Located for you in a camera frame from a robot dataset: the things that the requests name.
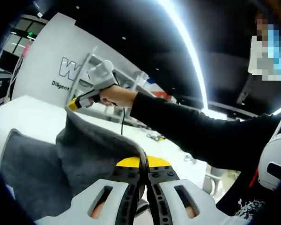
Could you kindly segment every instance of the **gray cloth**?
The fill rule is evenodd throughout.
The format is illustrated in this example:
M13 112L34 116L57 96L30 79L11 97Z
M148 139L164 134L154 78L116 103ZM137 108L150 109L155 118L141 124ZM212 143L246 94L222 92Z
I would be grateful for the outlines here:
M56 147L74 196L98 179L108 179L122 159L140 156L143 151L72 111L67 111L66 127L57 136Z
M70 208L72 194L54 144L12 130L0 170L33 220L57 216Z
M12 130L0 170L16 200L37 220L69 209L73 196L98 179L108 179L126 157L145 157L133 141L90 124L67 110L56 145Z

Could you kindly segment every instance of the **gray plastic part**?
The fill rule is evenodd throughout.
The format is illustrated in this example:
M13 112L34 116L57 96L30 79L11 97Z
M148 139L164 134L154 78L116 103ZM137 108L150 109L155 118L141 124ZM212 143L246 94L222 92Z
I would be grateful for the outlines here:
M112 187L98 219L89 216L101 198L104 187ZM38 225L114 225L127 183L97 180L72 199L71 208L56 217L35 221Z
M102 89L108 88L114 84L117 84L117 81L114 78L113 74L110 73L110 77L107 80L103 81L102 83L94 84L94 89L102 90Z
M83 95L81 97L81 99L79 100L79 103L81 105L81 107L90 107L93 105L93 103L91 103L89 101L89 99L93 96L96 96L100 93L100 91L98 90L92 90L92 92L90 92L89 94Z
M189 218L175 187L184 188L188 201L198 216ZM160 187L169 204L174 225L246 225L249 220L230 217L217 209L212 196L205 193L189 180L175 180L160 183Z

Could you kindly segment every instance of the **black sleeve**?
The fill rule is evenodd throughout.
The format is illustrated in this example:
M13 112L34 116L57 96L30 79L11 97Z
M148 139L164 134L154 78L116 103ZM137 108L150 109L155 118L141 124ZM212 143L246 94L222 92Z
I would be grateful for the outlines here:
M217 168L243 171L257 164L279 116L243 122L215 120L195 110L138 93L131 116L164 135L194 158Z

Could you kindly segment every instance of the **led light strip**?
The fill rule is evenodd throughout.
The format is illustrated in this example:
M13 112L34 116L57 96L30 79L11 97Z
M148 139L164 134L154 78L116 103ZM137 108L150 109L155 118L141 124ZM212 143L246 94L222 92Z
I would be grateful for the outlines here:
M157 1L159 2L160 5L163 6L165 11L168 13L169 17L174 22L175 26L177 27L185 45L186 45L189 55L191 56L193 66L195 68L197 78L199 80L204 109L208 109L204 78L203 78L203 74L202 74L201 66L199 64L199 59L198 59L196 50L192 44L192 40L191 40L184 24L180 20L179 16L176 14L171 1L170 0L157 0Z

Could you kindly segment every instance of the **black ceiling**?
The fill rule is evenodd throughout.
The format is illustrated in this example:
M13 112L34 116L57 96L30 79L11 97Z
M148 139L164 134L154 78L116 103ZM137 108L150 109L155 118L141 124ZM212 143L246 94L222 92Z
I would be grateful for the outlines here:
M281 82L265 82L247 72L254 7L246 0L172 2L196 48L209 101L254 114L281 107ZM76 19L77 26L124 55L182 104L202 107L197 101L201 92L192 60L157 1L64 0L44 18L49 20L56 12ZM233 115L227 108L211 108Z

